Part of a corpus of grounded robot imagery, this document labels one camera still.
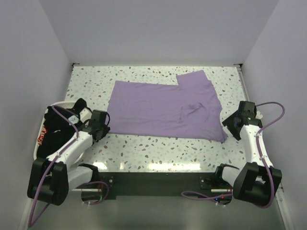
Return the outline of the purple t-shirt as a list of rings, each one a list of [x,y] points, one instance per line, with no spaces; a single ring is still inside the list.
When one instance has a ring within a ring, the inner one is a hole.
[[[111,132],[225,142],[222,106],[205,72],[176,79],[176,85],[116,81],[107,108]]]

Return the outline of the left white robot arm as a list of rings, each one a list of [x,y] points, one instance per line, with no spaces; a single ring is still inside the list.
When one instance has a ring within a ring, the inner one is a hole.
[[[33,202],[42,201],[56,206],[61,205],[69,191],[82,185],[100,184],[96,166],[82,163],[75,169],[69,168],[88,148],[104,138],[110,131],[108,112],[93,110],[91,117],[81,122],[80,127],[63,114],[59,106],[50,106],[54,112],[74,129],[72,137],[46,158],[36,158],[32,164],[27,196]]]

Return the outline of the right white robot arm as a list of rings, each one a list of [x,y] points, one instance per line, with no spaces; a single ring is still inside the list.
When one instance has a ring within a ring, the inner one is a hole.
[[[266,152],[263,131],[268,126],[262,124],[257,112],[255,103],[241,101],[238,109],[222,122],[236,140],[243,142],[246,163],[242,168],[221,164],[214,176],[232,187],[235,199],[268,208],[280,185],[282,172],[274,168]]]

